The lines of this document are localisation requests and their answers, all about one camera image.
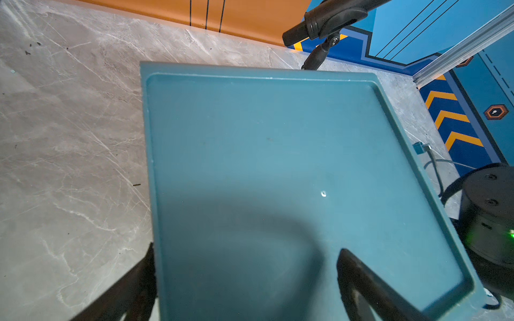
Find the teal drawer cabinet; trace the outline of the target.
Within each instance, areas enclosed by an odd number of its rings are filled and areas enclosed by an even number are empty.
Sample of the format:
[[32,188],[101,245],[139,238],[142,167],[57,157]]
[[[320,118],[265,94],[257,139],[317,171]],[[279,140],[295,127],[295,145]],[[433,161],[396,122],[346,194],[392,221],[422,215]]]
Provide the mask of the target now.
[[162,320],[346,320],[342,249],[428,318],[482,309],[376,75],[140,68]]

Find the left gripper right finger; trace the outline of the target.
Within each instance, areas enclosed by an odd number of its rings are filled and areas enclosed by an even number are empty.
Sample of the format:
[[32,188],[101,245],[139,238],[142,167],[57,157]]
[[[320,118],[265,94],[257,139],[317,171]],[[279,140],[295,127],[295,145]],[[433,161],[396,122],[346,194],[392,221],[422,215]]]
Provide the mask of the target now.
[[348,249],[337,260],[341,300],[350,320],[428,320]]

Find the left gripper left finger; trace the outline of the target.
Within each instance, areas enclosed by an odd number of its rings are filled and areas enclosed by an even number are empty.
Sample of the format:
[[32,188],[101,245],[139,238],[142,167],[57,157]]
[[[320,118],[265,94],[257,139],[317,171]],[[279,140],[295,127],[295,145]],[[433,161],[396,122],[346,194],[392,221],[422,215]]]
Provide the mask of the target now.
[[149,320],[157,297],[153,244],[144,258],[73,320]]

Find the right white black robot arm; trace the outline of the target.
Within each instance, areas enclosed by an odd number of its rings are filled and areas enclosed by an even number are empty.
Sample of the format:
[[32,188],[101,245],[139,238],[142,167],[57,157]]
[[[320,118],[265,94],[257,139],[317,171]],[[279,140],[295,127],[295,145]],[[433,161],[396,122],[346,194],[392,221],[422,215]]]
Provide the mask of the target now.
[[452,224],[484,289],[496,299],[486,310],[513,299],[513,167],[493,163],[468,172],[443,189],[443,205],[461,192]]

